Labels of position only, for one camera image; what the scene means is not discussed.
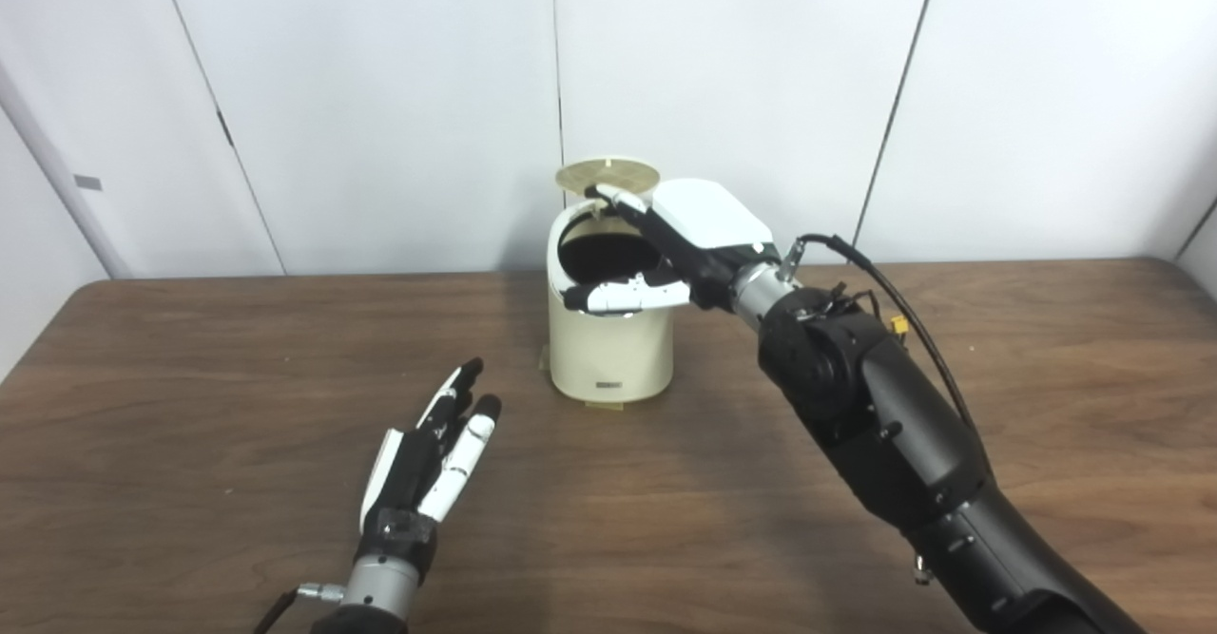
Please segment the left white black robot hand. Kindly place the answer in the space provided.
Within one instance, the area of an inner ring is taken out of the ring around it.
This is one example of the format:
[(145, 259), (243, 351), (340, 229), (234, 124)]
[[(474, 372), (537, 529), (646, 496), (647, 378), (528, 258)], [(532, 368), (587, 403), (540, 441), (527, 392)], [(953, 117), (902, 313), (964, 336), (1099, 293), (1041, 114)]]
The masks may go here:
[(473, 477), (503, 413), (499, 397), (473, 397), (483, 370), (479, 357), (465, 361), (413, 428), (386, 431), (361, 495), (354, 560), (397, 559), (421, 579), (430, 573), (439, 527)]

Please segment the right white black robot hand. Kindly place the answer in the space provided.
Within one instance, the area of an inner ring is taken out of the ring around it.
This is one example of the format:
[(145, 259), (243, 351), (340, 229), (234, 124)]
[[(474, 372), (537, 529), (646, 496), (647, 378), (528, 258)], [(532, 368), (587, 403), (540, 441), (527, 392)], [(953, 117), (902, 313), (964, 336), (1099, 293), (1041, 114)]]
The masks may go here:
[(652, 245), (660, 265), (600, 284), (562, 284), (556, 294), (570, 312), (623, 316), (691, 303), (735, 313), (748, 284), (783, 265), (769, 228), (718, 183), (660, 183), (647, 200), (608, 183), (584, 193)]

